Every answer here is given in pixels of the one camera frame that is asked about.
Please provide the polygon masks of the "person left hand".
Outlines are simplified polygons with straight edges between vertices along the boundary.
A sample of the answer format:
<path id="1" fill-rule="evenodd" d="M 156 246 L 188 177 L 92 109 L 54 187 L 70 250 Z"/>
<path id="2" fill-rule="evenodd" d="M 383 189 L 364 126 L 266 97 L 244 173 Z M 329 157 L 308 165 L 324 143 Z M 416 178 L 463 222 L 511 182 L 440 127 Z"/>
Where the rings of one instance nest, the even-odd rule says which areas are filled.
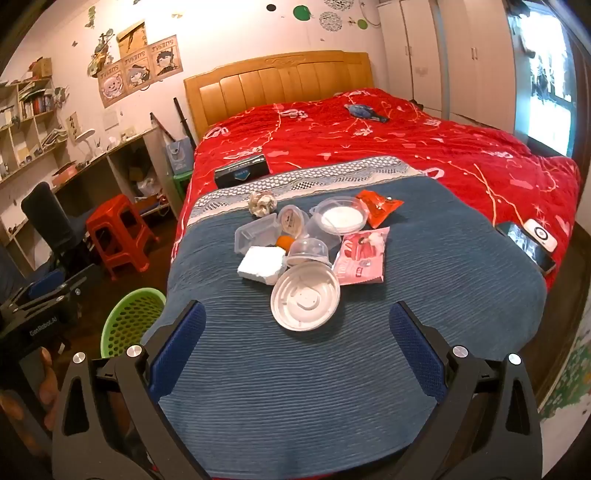
<path id="1" fill-rule="evenodd" d="M 49 432 L 52 432 L 55 426 L 57 411 L 56 402 L 59 396 L 58 382 L 55 371 L 53 370 L 53 362 L 50 352 L 44 347 L 41 347 L 38 352 L 40 361 L 43 365 L 44 377 L 39 385 L 37 398 L 43 404 L 43 410 L 45 412 L 43 424 Z M 25 413 L 21 408 L 20 403 L 13 397 L 2 393 L 1 409 L 7 415 L 11 426 L 27 450 L 37 457 L 46 456 L 44 449 L 39 445 L 34 435 L 24 424 Z"/>

